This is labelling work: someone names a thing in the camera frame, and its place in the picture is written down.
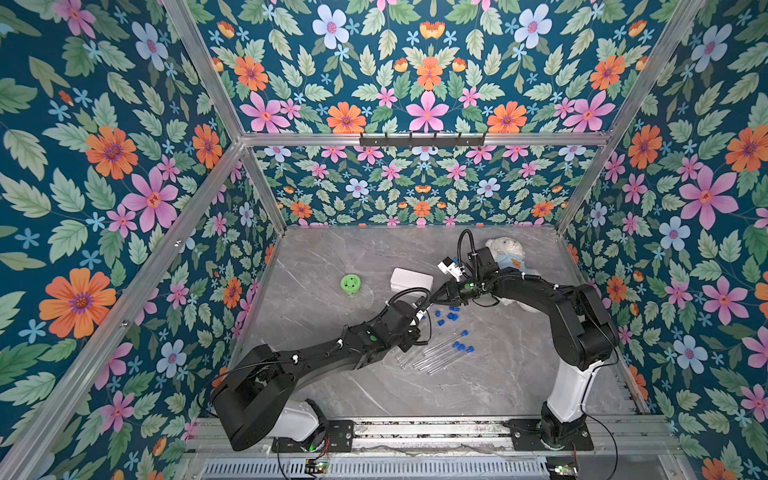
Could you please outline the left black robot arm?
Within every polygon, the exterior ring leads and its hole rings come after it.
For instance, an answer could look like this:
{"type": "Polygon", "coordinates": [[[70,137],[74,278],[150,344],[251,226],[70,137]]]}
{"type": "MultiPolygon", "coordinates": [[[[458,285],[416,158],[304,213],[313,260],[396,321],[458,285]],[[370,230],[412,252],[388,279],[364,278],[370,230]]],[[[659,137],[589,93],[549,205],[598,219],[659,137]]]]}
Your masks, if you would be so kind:
{"type": "Polygon", "coordinates": [[[328,422],[315,402],[292,402],[293,393],[329,375],[360,370],[390,351],[421,343],[419,322],[430,291],[414,287],[394,294],[372,319],[346,326],[335,339],[303,349],[275,351],[262,344],[216,377],[210,401],[234,451],[267,437],[320,440],[328,422]]]}

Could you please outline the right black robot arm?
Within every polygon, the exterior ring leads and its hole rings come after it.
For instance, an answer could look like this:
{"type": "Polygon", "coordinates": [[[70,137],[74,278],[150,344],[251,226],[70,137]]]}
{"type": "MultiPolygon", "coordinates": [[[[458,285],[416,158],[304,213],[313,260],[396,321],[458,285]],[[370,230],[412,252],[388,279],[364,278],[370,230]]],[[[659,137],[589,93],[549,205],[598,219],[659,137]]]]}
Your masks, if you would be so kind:
{"type": "Polygon", "coordinates": [[[544,313],[559,357],[553,389],[532,431],[547,449],[560,450],[588,433],[585,402],[600,369],[610,363],[619,334],[597,290],[589,284],[561,285],[538,274],[500,267],[471,230],[459,234],[456,256],[439,264],[452,278],[431,294],[433,305],[458,307],[489,295],[499,305],[516,301],[544,313]]]}

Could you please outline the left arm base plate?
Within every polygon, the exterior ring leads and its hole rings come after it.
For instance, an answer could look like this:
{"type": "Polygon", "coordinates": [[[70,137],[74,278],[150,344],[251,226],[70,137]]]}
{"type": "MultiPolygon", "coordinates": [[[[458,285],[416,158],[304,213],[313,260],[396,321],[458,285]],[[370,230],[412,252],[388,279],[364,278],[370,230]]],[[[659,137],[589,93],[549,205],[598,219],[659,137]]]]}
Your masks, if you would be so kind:
{"type": "Polygon", "coordinates": [[[272,453],[348,453],[352,450],[355,437],[355,422],[352,420],[330,420],[321,423],[306,439],[296,441],[280,437],[272,442],[272,453]]]}

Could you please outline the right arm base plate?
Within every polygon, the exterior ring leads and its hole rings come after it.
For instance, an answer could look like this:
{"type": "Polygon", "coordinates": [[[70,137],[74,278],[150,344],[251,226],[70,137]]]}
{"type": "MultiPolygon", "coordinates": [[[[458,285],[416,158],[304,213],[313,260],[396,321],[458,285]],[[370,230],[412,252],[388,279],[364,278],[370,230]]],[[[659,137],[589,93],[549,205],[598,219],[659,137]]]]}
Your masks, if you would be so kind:
{"type": "Polygon", "coordinates": [[[592,451],[594,443],[586,422],[578,419],[559,423],[552,419],[509,419],[503,423],[509,429],[516,451],[592,451]]]}

